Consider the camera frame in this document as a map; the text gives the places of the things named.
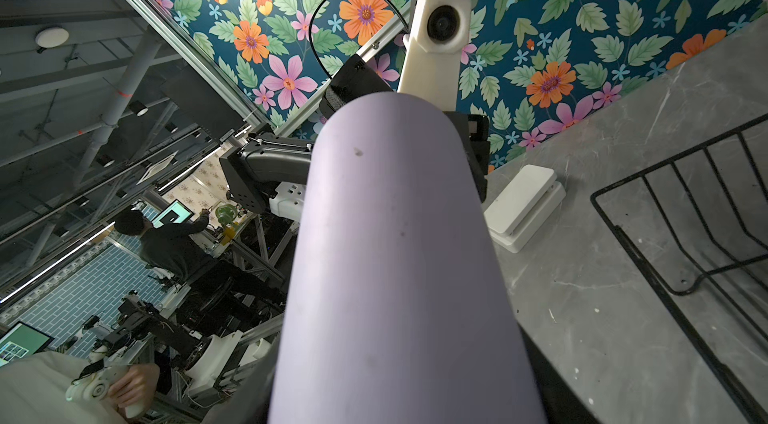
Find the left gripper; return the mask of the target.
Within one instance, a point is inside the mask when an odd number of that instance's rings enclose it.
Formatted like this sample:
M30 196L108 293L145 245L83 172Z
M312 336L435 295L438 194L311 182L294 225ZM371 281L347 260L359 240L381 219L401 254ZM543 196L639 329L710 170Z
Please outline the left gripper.
M319 110L329 119L349 102L362 96L392 92L393 89L379 77L361 57L354 55L331 78L324 92ZM483 115L444 111L461 137L465 155L481 202L487 197L487 174L490 156L489 119Z

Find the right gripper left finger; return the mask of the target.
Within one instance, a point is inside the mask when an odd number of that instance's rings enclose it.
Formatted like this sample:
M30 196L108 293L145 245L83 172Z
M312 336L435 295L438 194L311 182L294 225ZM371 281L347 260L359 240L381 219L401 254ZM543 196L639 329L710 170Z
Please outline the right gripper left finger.
M280 340L277 339L265 357L255 363L253 372L232 397L207 412L203 424L259 424L268 421L279 346Z

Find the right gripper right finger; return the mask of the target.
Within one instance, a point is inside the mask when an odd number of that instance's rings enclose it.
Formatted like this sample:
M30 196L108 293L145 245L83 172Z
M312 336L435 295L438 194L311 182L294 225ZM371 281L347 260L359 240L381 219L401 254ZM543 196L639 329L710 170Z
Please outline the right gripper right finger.
M547 422L550 424L599 424L553 364L520 328L526 353L531 364Z

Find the lilac plastic cup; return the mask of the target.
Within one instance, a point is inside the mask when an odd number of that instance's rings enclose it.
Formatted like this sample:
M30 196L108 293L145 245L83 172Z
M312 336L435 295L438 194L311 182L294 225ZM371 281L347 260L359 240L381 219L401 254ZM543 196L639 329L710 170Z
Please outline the lilac plastic cup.
M313 150L273 423L542 423L459 135L381 92Z

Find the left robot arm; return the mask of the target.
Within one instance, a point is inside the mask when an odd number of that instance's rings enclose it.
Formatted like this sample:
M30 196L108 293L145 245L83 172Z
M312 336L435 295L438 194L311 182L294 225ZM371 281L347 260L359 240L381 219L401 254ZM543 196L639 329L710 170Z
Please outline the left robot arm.
M319 110L323 117L330 118L355 98L390 89L372 67L355 55L331 78ZM462 138L476 189L484 201L490 155L489 119L459 112L448 112L446 116ZM244 145L219 159L228 197L255 214L269 211L287 218L289 213L278 209L278 199L286 197L290 208L300 204L303 195L298 187L307 182L312 149L308 140L277 137L267 124L257 127Z

